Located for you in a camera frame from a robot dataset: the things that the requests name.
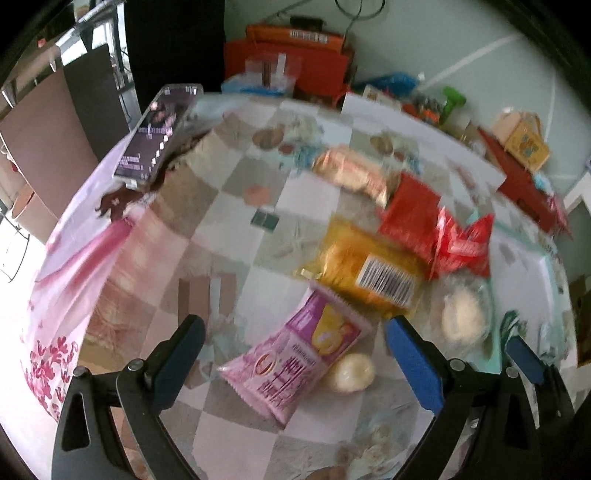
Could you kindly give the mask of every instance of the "screw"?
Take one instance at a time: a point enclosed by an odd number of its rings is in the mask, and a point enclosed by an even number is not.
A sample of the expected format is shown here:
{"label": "screw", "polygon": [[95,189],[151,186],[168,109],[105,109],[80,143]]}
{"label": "screw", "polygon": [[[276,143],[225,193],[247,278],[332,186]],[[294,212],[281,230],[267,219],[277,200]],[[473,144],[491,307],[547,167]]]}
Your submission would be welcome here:
{"label": "screw", "polygon": [[142,370],[144,367],[144,361],[141,358],[136,358],[127,364],[127,368],[132,372]]}
{"label": "screw", "polygon": [[90,370],[88,370],[86,367],[79,366],[74,369],[72,375],[74,375],[76,378],[80,378],[88,373],[90,373]]}
{"label": "screw", "polygon": [[452,358],[449,361],[449,366],[452,368],[452,370],[455,370],[456,372],[461,372],[466,368],[466,364],[459,358]]}
{"label": "screw", "polygon": [[517,378],[519,376],[519,372],[514,367],[507,367],[505,369],[505,373],[507,374],[507,377],[509,377],[509,378]]}

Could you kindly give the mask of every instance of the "yellow snack package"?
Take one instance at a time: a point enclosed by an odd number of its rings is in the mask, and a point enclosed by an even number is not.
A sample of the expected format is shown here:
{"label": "yellow snack package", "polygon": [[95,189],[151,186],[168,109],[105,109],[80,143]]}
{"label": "yellow snack package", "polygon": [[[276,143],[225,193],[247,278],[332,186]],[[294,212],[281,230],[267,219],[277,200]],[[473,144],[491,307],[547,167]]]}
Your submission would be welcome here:
{"label": "yellow snack package", "polygon": [[413,253],[333,215],[318,256],[297,273],[391,318],[414,309],[426,269]]}

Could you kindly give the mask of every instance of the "orange box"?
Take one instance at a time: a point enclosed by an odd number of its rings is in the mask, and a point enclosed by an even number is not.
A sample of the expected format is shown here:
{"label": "orange box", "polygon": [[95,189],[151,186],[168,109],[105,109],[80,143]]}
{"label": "orange box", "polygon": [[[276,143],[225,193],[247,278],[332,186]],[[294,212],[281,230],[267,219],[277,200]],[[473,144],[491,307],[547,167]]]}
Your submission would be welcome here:
{"label": "orange box", "polygon": [[226,78],[244,72],[246,59],[259,53],[285,53],[302,59],[295,86],[309,95],[339,97],[353,61],[353,50],[343,53],[252,40],[235,40],[224,45]]}
{"label": "orange box", "polygon": [[330,50],[341,53],[345,45],[345,37],[335,33],[312,32],[293,27],[279,25],[247,25],[246,37],[253,41],[282,43],[294,47]]}

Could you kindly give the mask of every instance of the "white wall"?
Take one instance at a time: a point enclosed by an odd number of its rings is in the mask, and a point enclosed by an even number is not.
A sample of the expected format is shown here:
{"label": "white wall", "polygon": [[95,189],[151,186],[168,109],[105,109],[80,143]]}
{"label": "white wall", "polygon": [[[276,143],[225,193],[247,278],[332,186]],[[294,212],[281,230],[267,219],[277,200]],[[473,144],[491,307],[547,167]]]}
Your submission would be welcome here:
{"label": "white wall", "polygon": [[[228,40],[242,38],[247,24],[290,3],[226,0]],[[374,11],[380,3],[365,0],[363,12]],[[359,9],[358,0],[341,0],[341,5],[353,14]],[[349,23],[333,0],[312,0],[294,12],[322,17],[333,31],[344,32]],[[445,85],[454,86],[468,98],[465,109],[485,126],[506,107],[536,112],[552,150],[544,169],[556,190],[565,193],[582,175],[583,162],[591,154],[591,116],[551,63],[487,4],[387,0],[379,17],[355,24],[351,32],[358,80],[396,70],[424,72],[426,93],[440,96]],[[559,242],[565,263],[571,265],[591,244],[591,229],[579,216],[573,222],[575,243]]]}

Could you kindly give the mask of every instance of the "floor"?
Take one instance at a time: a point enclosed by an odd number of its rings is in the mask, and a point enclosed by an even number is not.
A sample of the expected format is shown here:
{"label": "floor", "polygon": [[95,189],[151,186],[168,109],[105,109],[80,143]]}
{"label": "floor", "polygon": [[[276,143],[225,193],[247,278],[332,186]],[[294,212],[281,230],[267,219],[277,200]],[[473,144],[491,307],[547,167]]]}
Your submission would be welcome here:
{"label": "floor", "polygon": [[[13,273],[22,258],[25,241],[16,236],[14,229],[0,223],[0,267]],[[56,435],[56,422],[33,397],[22,376],[18,358],[21,342],[18,340],[22,313],[25,311],[31,282],[45,255],[43,245],[31,237],[22,266],[14,281],[0,274],[0,365],[2,381],[9,388],[0,390],[0,423],[29,468],[39,480],[51,478],[51,456]]]}

